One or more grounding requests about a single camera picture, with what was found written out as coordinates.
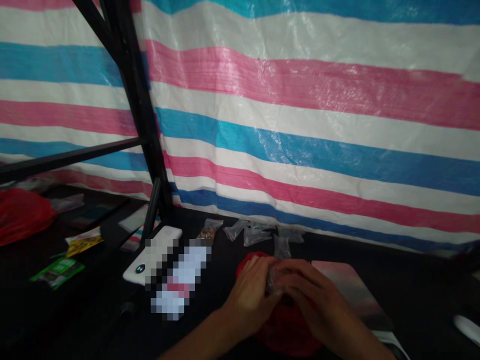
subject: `white power bank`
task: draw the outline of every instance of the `white power bank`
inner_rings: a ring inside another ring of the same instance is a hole
[[[150,283],[150,277],[155,276],[157,269],[162,268],[167,261],[167,255],[172,253],[176,240],[182,236],[182,230],[176,227],[164,226],[158,234],[151,239],[150,246],[145,246],[143,251],[130,264],[123,273],[123,278],[128,282],[145,286]]]

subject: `small plastic bag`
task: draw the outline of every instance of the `small plastic bag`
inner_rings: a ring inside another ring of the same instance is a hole
[[[250,222],[248,220],[239,219],[233,226],[227,226],[223,228],[225,231],[226,237],[230,239],[230,241],[234,241],[242,232],[243,229],[248,228]]]
[[[275,225],[270,225],[258,221],[250,221],[250,227],[255,230],[275,229]]]
[[[270,266],[270,269],[268,270],[268,274],[266,277],[266,287],[265,287],[265,291],[267,294],[281,294],[282,289],[279,288],[277,285],[275,285],[275,280],[282,275],[291,273],[289,270],[286,270],[286,269],[278,270],[276,265],[277,264],[273,264],[272,266]]]
[[[305,242],[303,234],[305,231],[295,227],[277,226],[278,236],[280,238],[288,238],[289,243],[303,244]]]
[[[84,194],[80,193],[60,199],[50,199],[50,204],[57,214],[65,213],[85,205]]]
[[[205,220],[205,224],[203,229],[200,231],[197,239],[205,239],[207,240],[208,246],[212,246],[214,244],[215,234],[217,230],[224,224],[223,220],[211,219],[207,218]]]
[[[275,242],[275,253],[273,256],[278,260],[291,259],[292,253],[290,252],[289,239],[273,235],[273,240]]]
[[[253,244],[260,243],[265,240],[270,240],[272,237],[268,231],[260,229],[246,228],[243,231],[243,246],[249,247]]]

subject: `pink stripe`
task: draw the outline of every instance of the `pink stripe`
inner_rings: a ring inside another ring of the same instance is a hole
[[[138,136],[130,110],[66,105],[52,102],[0,100],[0,123],[20,126],[58,126],[94,133]]]
[[[93,2],[97,8],[100,8],[100,0],[93,0]],[[37,12],[76,7],[72,0],[0,0],[0,6]]]
[[[37,176],[54,178],[62,184],[82,184],[93,190],[108,190],[118,194],[145,194],[147,198],[152,194],[152,185],[143,181],[111,180],[75,170],[54,170]]]
[[[227,47],[177,51],[153,40],[146,41],[146,51],[152,81],[185,89],[480,130],[480,84],[456,74],[320,60],[261,60]]]
[[[355,214],[410,227],[425,227],[445,232],[480,234],[480,215],[464,215],[419,209],[388,202],[367,200],[335,191],[290,185],[269,180],[244,169],[215,165],[201,157],[169,158],[175,176],[209,177],[235,188],[265,192],[277,200],[343,214]]]

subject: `black metal frame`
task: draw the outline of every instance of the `black metal frame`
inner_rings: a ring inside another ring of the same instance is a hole
[[[92,0],[73,2],[120,70],[138,137],[3,165],[0,167],[0,184],[140,145],[150,178],[154,183],[153,190],[156,189],[152,191],[150,207],[158,207],[159,215],[164,218],[173,206],[172,191],[165,169],[157,119],[150,99],[130,1],[101,0],[104,17]],[[155,219],[156,210],[150,212]]]

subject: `package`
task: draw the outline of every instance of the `package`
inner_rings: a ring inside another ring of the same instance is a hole
[[[270,240],[272,237],[268,231],[263,231],[260,229],[253,229],[247,227],[243,231],[243,246],[249,247],[253,244],[260,243],[265,240]]]
[[[53,290],[56,290],[60,285],[83,269],[85,269],[85,265],[74,259],[60,258],[44,268],[37,275],[32,276],[30,281],[44,281]]]
[[[273,256],[279,260],[291,259],[292,253],[290,252],[289,238],[273,236],[275,242],[275,253]]]
[[[50,199],[50,204],[57,214],[65,213],[67,211],[77,209],[85,205],[84,194],[80,193],[61,199]]]
[[[305,234],[305,231],[303,230],[287,226],[277,226],[277,229],[278,236],[281,238],[288,238],[289,243],[303,244],[305,242],[302,237],[302,235]]]
[[[198,234],[196,238],[205,239],[207,240],[207,245],[212,246],[214,244],[215,234],[223,224],[223,220],[207,218],[205,220],[205,225],[203,226],[203,229],[200,231],[200,234]]]
[[[225,231],[226,237],[230,241],[234,241],[242,232],[243,229],[248,228],[250,222],[248,220],[239,219],[233,226],[227,226],[223,228]]]
[[[275,229],[275,225],[270,225],[258,221],[250,221],[250,227],[255,230]]]
[[[102,236],[100,235],[100,226],[80,235],[67,237],[65,241],[68,243],[66,257],[71,258],[73,255],[84,252],[103,241]]]

